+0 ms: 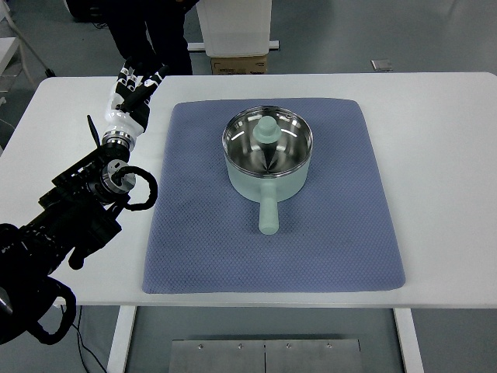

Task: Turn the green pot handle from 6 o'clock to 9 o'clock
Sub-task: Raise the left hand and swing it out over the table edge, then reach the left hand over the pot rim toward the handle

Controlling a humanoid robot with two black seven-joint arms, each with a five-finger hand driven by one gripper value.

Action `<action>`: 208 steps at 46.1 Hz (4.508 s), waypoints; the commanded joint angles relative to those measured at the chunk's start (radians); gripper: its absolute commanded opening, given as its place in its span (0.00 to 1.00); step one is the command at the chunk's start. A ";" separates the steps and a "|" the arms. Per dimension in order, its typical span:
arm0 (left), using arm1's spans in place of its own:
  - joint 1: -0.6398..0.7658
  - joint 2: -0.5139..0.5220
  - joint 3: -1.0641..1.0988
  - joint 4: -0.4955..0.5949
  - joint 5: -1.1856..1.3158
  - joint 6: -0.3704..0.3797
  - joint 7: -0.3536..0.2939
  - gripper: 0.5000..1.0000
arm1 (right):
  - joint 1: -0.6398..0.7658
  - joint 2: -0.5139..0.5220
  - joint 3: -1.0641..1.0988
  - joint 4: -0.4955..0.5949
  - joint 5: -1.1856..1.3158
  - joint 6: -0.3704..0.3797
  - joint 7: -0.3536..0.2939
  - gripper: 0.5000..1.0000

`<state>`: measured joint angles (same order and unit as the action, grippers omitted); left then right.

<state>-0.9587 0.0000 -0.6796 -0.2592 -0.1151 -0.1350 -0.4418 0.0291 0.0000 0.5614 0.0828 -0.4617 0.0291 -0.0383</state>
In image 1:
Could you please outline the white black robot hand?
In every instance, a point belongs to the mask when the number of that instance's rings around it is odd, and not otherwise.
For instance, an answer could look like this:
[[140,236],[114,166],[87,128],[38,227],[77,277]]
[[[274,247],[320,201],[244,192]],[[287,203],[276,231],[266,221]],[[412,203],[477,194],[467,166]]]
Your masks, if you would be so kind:
[[131,58],[124,62],[107,103],[103,144],[113,142],[129,150],[134,148],[137,138],[147,129],[151,97],[168,73],[167,65],[151,73]]

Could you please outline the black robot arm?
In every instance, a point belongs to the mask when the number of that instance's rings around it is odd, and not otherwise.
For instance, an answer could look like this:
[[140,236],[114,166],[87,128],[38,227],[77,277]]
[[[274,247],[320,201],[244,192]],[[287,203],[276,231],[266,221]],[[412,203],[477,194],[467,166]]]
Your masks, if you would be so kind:
[[2,343],[25,332],[47,345],[65,337],[76,297],[51,274],[64,259],[82,268],[121,230],[116,218],[129,197],[105,189],[103,173],[110,162],[128,159],[124,146],[98,144],[53,179],[54,188],[39,200],[42,212],[30,223],[1,225]]

